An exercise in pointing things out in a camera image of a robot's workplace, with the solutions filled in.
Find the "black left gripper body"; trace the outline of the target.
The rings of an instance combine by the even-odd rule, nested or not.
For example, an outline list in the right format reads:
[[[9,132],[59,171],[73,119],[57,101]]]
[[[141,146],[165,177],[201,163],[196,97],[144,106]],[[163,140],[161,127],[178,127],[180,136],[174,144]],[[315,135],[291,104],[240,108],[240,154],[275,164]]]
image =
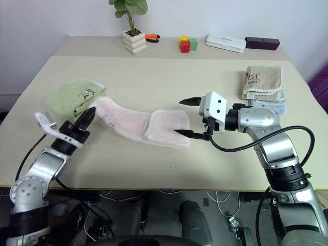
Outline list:
[[[89,131],[82,130],[69,121],[65,121],[62,124],[62,126],[59,128],[59,132],[72,137],[81,144],[84,144],[90,135]]]

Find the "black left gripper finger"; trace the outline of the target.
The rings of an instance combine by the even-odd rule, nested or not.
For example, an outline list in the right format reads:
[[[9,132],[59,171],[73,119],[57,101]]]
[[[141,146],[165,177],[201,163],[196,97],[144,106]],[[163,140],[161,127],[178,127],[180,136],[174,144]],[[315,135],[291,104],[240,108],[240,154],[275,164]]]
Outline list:
[[[83,112],[81,115],[81,129],[86,130],[88,126],[92,123],[94,120],[96,113],[96,108],[91,107]]]
[[[75,121],[74,126],[76,128],[87,128],[92,121],[92,109],[85,110],[81,116]]]

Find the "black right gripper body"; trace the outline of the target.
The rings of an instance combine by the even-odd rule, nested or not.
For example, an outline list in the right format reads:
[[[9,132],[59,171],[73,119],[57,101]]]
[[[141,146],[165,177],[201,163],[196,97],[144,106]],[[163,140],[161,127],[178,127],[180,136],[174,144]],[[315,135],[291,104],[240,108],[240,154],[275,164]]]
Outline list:
[[[209,141],[213,135],[213,132],[216,130],[216,119],[212,117],[203,118],[202,122],[204,123],[205,131],[203,132],[203,140]]]

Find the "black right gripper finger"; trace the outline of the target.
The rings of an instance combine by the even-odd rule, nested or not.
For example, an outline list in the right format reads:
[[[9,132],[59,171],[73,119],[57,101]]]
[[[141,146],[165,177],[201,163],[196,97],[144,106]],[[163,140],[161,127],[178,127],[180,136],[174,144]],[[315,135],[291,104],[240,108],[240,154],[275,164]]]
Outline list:
[[[174,130],[176,133],[191,139],[208,140],[206,133],[195,133],[192,130]]]
[[[200,106],[201,103],[201,97],[191,97],[187,99],[183,99],[179,102],[181,105],[186,105],[186,106]]]

